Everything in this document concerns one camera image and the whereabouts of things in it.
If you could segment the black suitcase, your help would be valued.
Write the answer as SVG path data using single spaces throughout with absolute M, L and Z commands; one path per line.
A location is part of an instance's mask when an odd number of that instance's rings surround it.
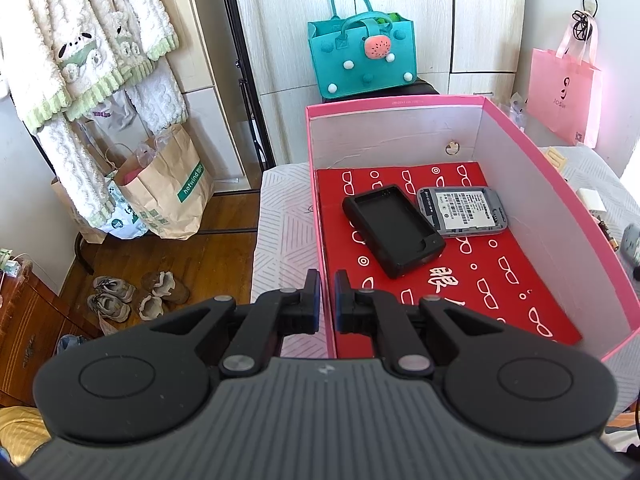
M 349 100 L 386 98 L 386 96 L 423 96 L 424 94 L 438 94 L 438 91 L 427 81 L 416 78 L 411 84 L 386 88 L 381 90 L 362 92 L 353 96 L 340 96 L 339 98 L 323 98 L 322 103 L 343 102 Z

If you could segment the white fleece robe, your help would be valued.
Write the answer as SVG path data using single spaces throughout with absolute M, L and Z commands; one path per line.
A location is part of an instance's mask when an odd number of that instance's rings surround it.
M 1 0 L 1 78 L 90 226 L 115 211 L 106 177 L 72 125 L 117 93 L 150 133 L 188 118 L 166 60 L 179 38 L 162 0 Z

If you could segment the teal felt tote bag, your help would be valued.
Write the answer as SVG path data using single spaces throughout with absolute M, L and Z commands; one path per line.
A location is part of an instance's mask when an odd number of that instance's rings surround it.
M 311 64 L 322 98 L 339 98 L 416 81 L 413 21 L 367 10 L 340 18 L 335 2 L 326 21 L 307 24 Z

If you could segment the white green plastic bag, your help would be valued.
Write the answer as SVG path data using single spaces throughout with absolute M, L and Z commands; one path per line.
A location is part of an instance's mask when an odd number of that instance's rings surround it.
M 107 189 L 115 208 L 100 230 L 120 240 L 134 240 L 149 232 L 148 226 L 131 208 L 113 180 L 107 182 Z

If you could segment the white charger adapter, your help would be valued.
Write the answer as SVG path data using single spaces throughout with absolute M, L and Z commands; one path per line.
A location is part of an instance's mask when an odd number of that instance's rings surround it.
M 597 190 L 593 190 L 592 188 L 578 188 L 576 194 L 590 214 L 605 213 L 605 204 Z

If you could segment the black silicone case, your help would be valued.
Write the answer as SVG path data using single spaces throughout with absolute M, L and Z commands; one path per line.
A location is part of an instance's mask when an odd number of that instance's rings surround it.
M 446 242 L 397 185 L 347 196 L 344 214 L 389 278 L 437 259 Z

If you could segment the pink paper bag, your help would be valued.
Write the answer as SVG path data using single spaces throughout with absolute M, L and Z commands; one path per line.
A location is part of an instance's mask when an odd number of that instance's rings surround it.
M 598 25 L 577 11 L 554 50 L 532 51 L 527 113 L 560 140 L 594 148 L 598 142 L 603 96 L 596 66 Z

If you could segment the wooden cabinet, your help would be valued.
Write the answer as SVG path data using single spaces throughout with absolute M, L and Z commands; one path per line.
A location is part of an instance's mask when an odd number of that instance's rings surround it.
M 34 404 L 32 383 L 64 335 L 102 335 L 85 307 L 71 307 L 38 278 L 26 258 L 17 276 L 1 279 L 1 405 Z

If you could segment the cream hair claw clip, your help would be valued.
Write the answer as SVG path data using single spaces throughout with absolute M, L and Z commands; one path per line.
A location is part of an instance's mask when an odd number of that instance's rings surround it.
M 548 146 L 542 151 L 546 161 L 560 174 L 567 162 L 566 157 L 553 146 Z

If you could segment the black clothes rack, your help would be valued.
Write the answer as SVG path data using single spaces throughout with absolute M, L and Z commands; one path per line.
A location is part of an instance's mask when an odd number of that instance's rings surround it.
M 241 23 L 238 0 L 224 0 L 224 6 L 226 7 L 231 36 L 236 52 L 235 66 L 241 74 L 239 86 L 245 110 L 247 111 L 248 118 L 250 118 L 250 131 L 252 132 L 253 144 L 260 169 L 265 171 L 274 168 L 277 166 L 277 163 L 269 140 L 265 117 L 264 114 L 262 114 L 262 107 L 259 102 L 252 66 L 250 65 L 250 56 L 248 55 Z

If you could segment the pink cardboard box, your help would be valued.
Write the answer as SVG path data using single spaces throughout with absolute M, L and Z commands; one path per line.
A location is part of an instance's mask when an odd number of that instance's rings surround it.
M 306 111 L 322 278 L 405 304 L 438 295 L 597 356 L 639 355 L 639 300 L 597 221 L 542 151 L 484 98 L 417 96 Z M 345 200 L 398 193 L 420 220 L 375 207 L 408 263 L 385 271 Z

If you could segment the grey sneakers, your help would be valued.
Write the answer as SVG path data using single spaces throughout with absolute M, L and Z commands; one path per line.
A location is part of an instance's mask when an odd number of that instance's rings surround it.
M 87 298 L 88 308 L 102 318 L 116 323 L 126 322 L 131 313 L 134 285 L 112 276 L 98 276 L 92 282 L 94 293 Z

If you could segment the brown slippers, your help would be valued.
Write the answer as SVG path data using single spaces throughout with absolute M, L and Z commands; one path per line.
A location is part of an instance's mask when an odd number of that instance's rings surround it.
M 144 295 L 138 307 L 142 321 L 150 322 L 165 314 L 165 304 L 185 304 L 190 298 L 190 289 L 182 284 L 170 271 L 145 274 L 142 278 Z

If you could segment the brown paper bag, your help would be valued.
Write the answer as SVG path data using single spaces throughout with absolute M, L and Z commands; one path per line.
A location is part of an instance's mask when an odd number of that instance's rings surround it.
M 122 163 L 114 183 L 155 235 L 186 240 L 198 232 L 214 180 L 182 125 L 141 143 Z

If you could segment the grey battery case with label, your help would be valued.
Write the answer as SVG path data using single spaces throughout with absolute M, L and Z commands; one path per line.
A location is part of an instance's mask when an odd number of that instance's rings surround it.
M 416 193 L 421 214 L 442 237 L 479 236 L 508 228 L 498 194 L 488 186 L 429 186 Z

